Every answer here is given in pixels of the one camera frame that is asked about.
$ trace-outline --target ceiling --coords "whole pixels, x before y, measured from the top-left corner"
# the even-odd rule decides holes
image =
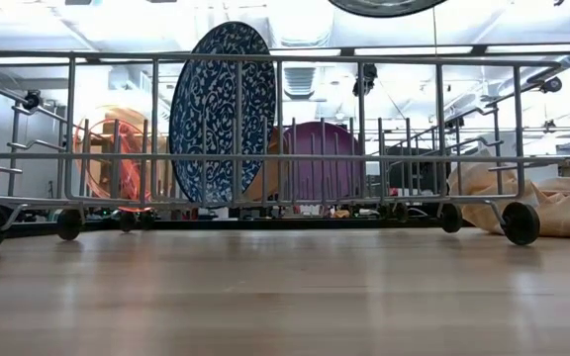
[[[209,30],[225,21],[252,25],[274,49],[310,45],[363,48],[570,43],[570,0],[560,6],[554,6],[554,0],[448,0],[433,10],[396,19],[357,17],[334,8],[327,0],[177,0],[154,4],[147,0],[94,0],[91,6],[64,3],[0,0],[0,49],[188,51]],[[324,54],[339,54],[339,50]],[[172,97],[181,67],[160,66],[159,91],[165,102]],[[286,122],[293,117],[299,123],[320,117],[330,122],[357,117],[357,100],[351,94],[354,64],[311,63],[307,68],[298,68],[286,63],[285,67],[291,75],[308,75],[311,84],[307,88],[291,88],[306,93],[303,97],[309,99],[289,99],[284,103]],[[377,68],[376,86],[365,100],[366,128],[375,132],[377,119],[382,118],[384,129],[398,129],[387,137],[389,140],[405,135],[404,117],[412,119],[415,130],[428,128],[435,113],[434,68],[406,64],[378,64]],[[108,75],[109,88],[124,87],[125,81],[144,88],[143,82],[151,75],[149,65],[114,65],[109,69],[99,71]],[[47,96],[61,101],[66,98],[66,78],[65,67],[0,67],[1,86],[12,90],[43,89]],[[526,126],[539,127],[550,119],[570,126],[570,69],[560,78],[565,86],[559,93],[525,94]],[[455,106],[462,110],[480,104],[482,95],[503,94],[508,88],[511,90],[511,79],[509,69],[446,66],[446,108]],[[513,104],[506,102],[502,109],[502,126],[511,127]],[[468,117],[465,122],[466,127],[489,130],[489,121],[483,117]]]

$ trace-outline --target blue object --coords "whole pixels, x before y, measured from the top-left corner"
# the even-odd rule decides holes
[[[193,53],[264,54],[269,48],[251,26],[228,22],[205,35]],[[206,120],[206,153],[234,153],[233,126],[237,123],[237,66],[223,60],[188,60],[179,75],[169,120],[169,150],[178,154],[202,153],[202,121]],[[272,136],[276,107],[276,79],[271,61],[242,63],[241,153],[262,154]],[[267,142],[263,141],[267,122]],[[191,202],[201,202],[202,161],[174,160],[179,186]],[[242,162],[241,188],[250,185],[261,161]],[[233,199],[233,162],[206,162],[206,198],[224,203]]]

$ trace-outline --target hardwood floor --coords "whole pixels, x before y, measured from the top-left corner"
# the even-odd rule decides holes
[[[570,355],[570,240],[475,229],[7,240],[0,355]]]

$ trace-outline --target dish rack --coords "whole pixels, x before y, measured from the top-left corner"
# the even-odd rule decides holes
[[[136,208],[136,209],[156,209],[156,210],[177,210],[177,209],[191,209],[191,208],[249,208],[249,207],[293,207],[300,205],[319,205],[322,207],[327,206],[363,206],[375,205],[381,208],[384,215],[398,217],[400,220],[406,218],[408,214],[407,203],[430,203],[437,205],[437,218],[440,220],[443,229],[447,232],[457,232],[463,225],[463,217],[461,214],[460,206],[464,204],[484,204],[492,207],[494,214],[499,220],[506,237],[514,244],[527,245],[536,240],[539,234],[539,219],[537,213],[532,206],[516,202],[517,199],[524,194],[524,170],[529,167],[537,167],[549,164],[555,164],[564,160],[570,159],[570,156],[542,156],[542,157],[528,157],[523,154],[523,107],[522,107],[522,92],[538,88],[545,84],[543,78],[548,78],[552,73],[555,73],[560,64],[553,61],[525,61],[525,60],[499,60],[499,59],[478,59],[478,58],[431,58],[431,57],[384,57],[384,56],[288,56],[288,55],[231,55],[231,54],[185,54],[185,53],[109,53],[109,52],[48,52],[48,51],[0,51],[0,58],[3,57],[29,57],[29,58],[60,58],[63,65],[68,68],[68,85],[67,85],[67,107],[64,117],[56,115],[46,110],[41,105],[41,99],[38,93],[29,93],[26,97],[21,97],[17,94],[11,93],[5,89],[0,88],[0,95],[10,98],[15,101],[12,107],[12,120],[13,120],[13,134],[11,141],[8,144],[10,151],[0,152],[1,159],[10,159],[10,166],[0,166],[0,174],[7,174],[10,176],[10,185],[7,196],[0,196],[0,243],[3,241],[3,231],[10,228],[18,214],[25,210],[58,210],[62,212],[58,215],[57,226],[58,235],[65,240],[75,239],[83,226],[85,225],[85,209],[109,207],[109,208]],[[142,139],[146,142],[150,137],[152,141],[151,152],[147,152],[147,144],[142,145],[142,152],[140,153],[120,153],[117,148],[114,152],[105,153],[90,153],[83,150],[83,152],[74,152],[74,129],[78,128],[85,132],[84,137],[89,137],[87,134],[87,126],[81,128],[74,123],[74,87],[76,82],[76,69],[80,65],[80,60],[87,60],[96,63],[96,65],[115,65],[115,64],[150,64],[152,66],[152,115],[150,124],[145,123]],[[160,63],[170,62],[184,62],[186,60],[225,60],[225,61],[270,61],[273,62],[276,69],[277,81],[277,103],[276,103],[276,126],[278,128],[278,141],[279,153],[267,154],[267,144],[263,154],[256,154],[251,157],[252,160],[259,160],[265,162],[267,160],[277,160],[280,168],[287,162],[300,162],[300,161],[320,161],[322,164],[332,164],[332,162],[348,162],[351,165],[361,167],[358,173],[361,175],[359,179],[351,180],[352,186],[350,190],[353,195],[346,198],[329,197],[325,190],[321,192],[319,199],[313,200],[297,200],[296,192],[292,194],[278,194],[275,200],[268,200],[266,192],[265,170],[263,170],[263,186],[262,198],[260,201],[247,201],[242,197],[242,191],[239,189],[240,171],[236,169],[233,176],[233,185],[237,187],[234,189],[234,195],[231,201],[222,202],[209,202],[204,200],[198,203],[189,202],[185,199],[169,197],[165,194],[159,194],[155,187],[157,182],[157,161],[164,160],[201,160],[202,162],[208,161],[223,161],[230,160],[236,162],[238,166],[243,160],[247,160],[248,156],[239,152],[239,145],[235,145],[235,151],[232,154],[169,154],[158,152],[157,145],[157,124],[158,124],[158,84],[159,84],[159,66]],[[283,63],[284,62],[339,62],[339,63],[354,63],[357,66],[357,91],[356,95],[358,100],[358,116],[356,120],[351,119],[349,123],[349,130],[351,134],[355,134],[354,128],[359,127],[357,132],[358,142],[362,145],[362,149],[357,151],[360,154],[325,154],[322,150],[320,154],[297,154],[295,152],[283,153]],[[436,100],[436,124],[427,131],[422,133],[413,134],[410,126],[410,119],[407,119],[406,139],[398,145],[402,150],[406,150],[405,154],[389,155],[386,154],[387,146],[385,144],[385,133],[382,130],[382,120],[378,120],[377,139],[379,140],[379,155],[366,155],[363,149],[363,144],[366,141],[365,136],[365,103],[364,103],[364,66],[366,63],[390,63],[390,64],[412,64],[412,65],[431,65],[435,68],[435,100]],[[486,109],[475,108],[468,112],[456,115],[453,118],[446,118],[444,116],[444,85],[443,85],[443,67],[448,65],[468,65],[468,66],[498,66],[507,67],[512,71],[514,77],[514,92],[511,95],[494,99],[492,102],[487,103]],[[538,67],[543,68],[533,77],[529,78],[525,84],[521,81],[521,68],[522,67]],[[241,75],[237,76],[237,86],[241,84]],[[506,99],[513,98],[515,101],[515,114],[516,114],[516,156],[504,157],[501,156],[499,146],[502,143],[499,141],[499,126],[498,126],[498,104]],[[496,140],[488,142],[483,139],[486,145],[496,147],[497,154],[493,157],[481,156],[465,156],[461,155],[460,148],[473,141],[482,140],[482,138],[475,138],[470,141],[460,141],[459,137],[459,120],[463,117],[478,112],[482,115],[491,115],[494,117],[494,133]],[[19,118],[22,115],[31,116],[34,113],[43,113],[50,118],[57,121],[62,134],[60,137],[65,137],[64,146],[60,142],[46,142],[33,140],[30,142],[18,142],[17,132]],[[240,120],[242,111],[237,111],[237,119]],[[452,128],[455,131],[456,143],[448,145],[446,143],[446,130]],[[426,154],[415,155],[412,154],[412,148],[419,145],[419,138],[431,134],[434,146],[438,147]],[[293,142],[290,144],[296,145],[296,136],[292,138]],[[321,146],[325,146],[325,136],[320,135],[319,140]],[[48,147],[53,152],[27,152],[33,145],[41,145]],[[14,196],[14,178],[23,171],[17,168],[17,162],[24,159],[39,159],[50,160],[57,162],[58,172],[56,181],[57,194],[53,199],[40,199],[40,198],[27,198]],[[87,197],[79,192],[74,194],[72,192],[72,174],[74,172],[74,160],[110,160],[112,162],[120,162],[122,159],[139,160],[142,164],[146,162],[151,163],[150,172],[145,169],[141,170],[140,177],[140,198],[137,200],[125,200],[116,198],[118,179],[112,180],[112,197],[109,199],[101,199],[94,197]],[[380,165],[380,184],[382,189],[377,193],[372,190],[367,190],[365,187],[365,165],[366,162],[378,162]],[[388,172],[393,169],[400,168],[402,170],[411,169],[413,165],[418,166],[418,174],[420,172],[419,165],[424,163],[431,163],[435,167],[434,180],[437,187],[432,195],[421,194],[421,187],[417,187],[417,194],[414,194],[414,181],[409,179],[408,182],[402,182],[402,190],[408,189],[409,194],[406,196],[395,196],[389,193]],[[497,166],[493,169],[497,174],[503,170],[515,170],[518,179],[518,191],[515,194],[504,194],[502,187],[502,180],[499,179],[499,194],[491,196],[464,196],[461,194],[451,194],[448,192],[446,182],[446,165],[452,162],[463,164],[466,162],[491,162]],[[463,177],[459,172],[459,185],[462,184]],[[279,174],[278,179],[278,192],[285,192],[284,179]],[[81,174],[81,179],[85,179],[85,174]],[[145,194],[147,190],[146,182],[150,182],[148,190],[150,194]],[[501,200],[511,200],[504,211],[501,213],[496,206],[495,202]],[[8,213],[2,213],[4,207]],[[124,213],[124,221],[133,223],[135,216],[133,213]]]

